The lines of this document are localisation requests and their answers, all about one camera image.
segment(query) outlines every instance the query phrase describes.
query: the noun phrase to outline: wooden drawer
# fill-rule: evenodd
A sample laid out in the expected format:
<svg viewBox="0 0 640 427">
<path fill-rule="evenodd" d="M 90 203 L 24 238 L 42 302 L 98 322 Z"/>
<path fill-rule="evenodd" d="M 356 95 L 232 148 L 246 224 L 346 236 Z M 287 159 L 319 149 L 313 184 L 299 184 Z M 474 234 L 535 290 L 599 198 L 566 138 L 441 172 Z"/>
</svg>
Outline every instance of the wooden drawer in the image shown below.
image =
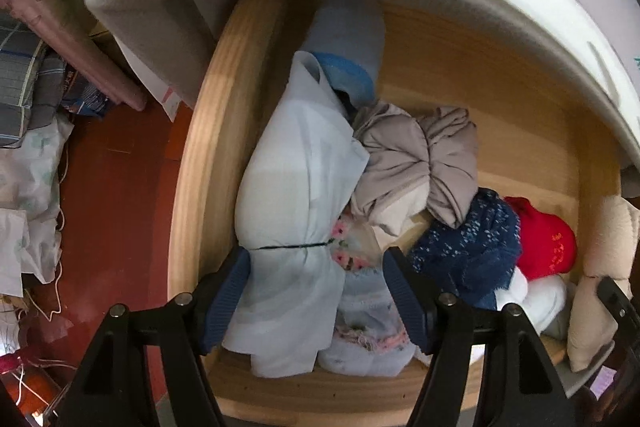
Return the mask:
<svg viewBox="0 0 640 427">
<path fill-rule="evenodd" d="M 193 290 L 233 247 L 244 167 L 317 2 L 238 1 L 209 65 L 180 166 L 169 298 Z M 479 185 L 558 214 L 583 245 L 600 197 L 620 193 L 620 169 L 617 142 L 581 96 L 530 58 L 457 23 L 392 5 L 385 6 L 385 22 L 379 96 L 412 114 L 436 104 L 469 108 L 478 125 Z M 564 346 L 544 341 L 554 363 L 564 358 Z M 481 367 L 470 368 L 465 408 L 478 400 Z M 223 413 L 305 426 L 404 424 L 426 373 L 414 360 L 397 378 L 344 377 L 317 368 L 265 380 L 251 375 L 248 357 L 224 350 L 206 358 L 206 369 Z"/>
</svg>

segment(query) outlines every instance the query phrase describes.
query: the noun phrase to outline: metal screw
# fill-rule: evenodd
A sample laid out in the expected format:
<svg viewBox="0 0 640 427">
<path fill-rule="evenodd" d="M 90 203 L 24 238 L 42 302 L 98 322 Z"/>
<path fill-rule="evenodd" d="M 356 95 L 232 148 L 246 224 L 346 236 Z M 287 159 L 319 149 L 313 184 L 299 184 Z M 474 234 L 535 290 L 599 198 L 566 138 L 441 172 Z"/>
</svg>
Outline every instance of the metal screw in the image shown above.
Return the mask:
<svg viewBox="0 0 640 427">
<path fill-rule="evenodd" d="M 126 313 L 127 309 L 124 304 L 114 304 L 111 309 L 109 309 L 109 314 L 111 317 L 118 318 L 122 317 Z"/>
<path fill-rule="evenodd" d="M 453 295 L 453 293 L 441 293 L 438 296 L 438 301 L 440 301 L 445 306 L 453 306 L 457 300 L 458 299 L 456 299 L 456 296 Z"/>
<path fill-rule="evenodd" d="M 507 313 L 513 315 L 514 317 L 520 317 L 522 315 L 522 308 L 514 303 L 509 303 L 504 307 L 507 310 Z"/>
<path fill-rule="evenodd" d="M 178 295 L 175 296 L 174 301 L 178 306 L 186 306 L 193 301 L 193 295 L 189 292 L 178 293 Z"/>
</svg>

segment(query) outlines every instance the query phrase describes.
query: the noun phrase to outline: dark blue cloth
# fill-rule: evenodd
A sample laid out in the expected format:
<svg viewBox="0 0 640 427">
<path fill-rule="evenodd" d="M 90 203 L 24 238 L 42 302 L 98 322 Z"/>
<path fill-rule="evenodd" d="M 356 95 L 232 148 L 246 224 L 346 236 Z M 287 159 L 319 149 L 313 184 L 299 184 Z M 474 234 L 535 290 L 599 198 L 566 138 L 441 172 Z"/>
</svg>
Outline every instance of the dark blue cloth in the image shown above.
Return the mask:
<svg viewBox="0 0 640 427">
<path fill-rule="evenodd" d="M 494 290 L 508 288 L 521 252 L 517 214 L 496 192 L 479 188 L 459 228 L 434 220 L 408 258 L 443 291 L 495 310 Z"/>
</svg>

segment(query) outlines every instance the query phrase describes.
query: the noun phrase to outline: black elastic band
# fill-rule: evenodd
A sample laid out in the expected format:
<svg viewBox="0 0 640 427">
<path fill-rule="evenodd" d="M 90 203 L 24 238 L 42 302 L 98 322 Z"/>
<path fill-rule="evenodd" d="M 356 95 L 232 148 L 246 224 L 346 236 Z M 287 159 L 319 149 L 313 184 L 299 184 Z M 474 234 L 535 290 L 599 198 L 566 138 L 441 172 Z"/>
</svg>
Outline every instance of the black elastic band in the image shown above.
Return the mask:
<svg viewBox="0 0 640 427">
<path fill-rule="evenodd" d="M 310 243 L 309 245 L 290 245 L 289 247 L 262 247 L 256 248 L 256 250 L 277 250 L 278 248 L 311 248 L 311 247 L 326 247 L 329 241 L 326 243 Z"/>
</svg>

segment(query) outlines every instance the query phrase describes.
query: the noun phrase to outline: reddish brown floor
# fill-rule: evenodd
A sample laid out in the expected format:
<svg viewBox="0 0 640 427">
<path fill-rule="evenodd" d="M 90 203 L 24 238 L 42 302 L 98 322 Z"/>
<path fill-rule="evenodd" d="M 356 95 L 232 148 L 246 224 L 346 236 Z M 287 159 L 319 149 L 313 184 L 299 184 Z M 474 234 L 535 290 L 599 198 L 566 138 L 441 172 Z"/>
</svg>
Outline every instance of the reddish brown floor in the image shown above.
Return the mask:
<svg viewBox="0 0 640 427">
<path fill-rule="evenodd" d="M 44 357 L 78 365 L 112 304 L 139 310 L 166 302 L 175 184 L 190 119 L 181 107 L 172 124 L 150 101 L 144 112 L 121 105 L 103 121 L 76 120 L 61 187 L 63 312 L 51 323 L 40 318 L 30 332 L 44 343 Z M 56 307 L 52 284 L 35 296 L 44 309 Z M 165 391 L 158 358 L 150 371 L 158 398 Z M 54 376 L 63 383 L 72 374 L 59 368 Z"/>
</svg>

